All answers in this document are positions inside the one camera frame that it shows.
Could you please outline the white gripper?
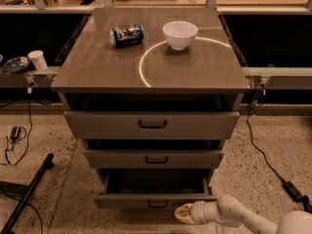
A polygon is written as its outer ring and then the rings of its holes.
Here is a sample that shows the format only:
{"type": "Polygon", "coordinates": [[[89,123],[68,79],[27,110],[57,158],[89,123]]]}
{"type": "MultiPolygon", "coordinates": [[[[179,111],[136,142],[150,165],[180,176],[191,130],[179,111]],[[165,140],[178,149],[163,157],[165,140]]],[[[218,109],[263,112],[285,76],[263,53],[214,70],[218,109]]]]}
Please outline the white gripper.
{"type": "Polygon", "coordinates": [[[225,227],[241,226],[239,221],[226,218],[216,202],[197,201],[193,204],[187,203],[178,207],[175,210],[175,215],[177,215],[177,220],[186,224],[207,224],[213,222],[225,227]]]}

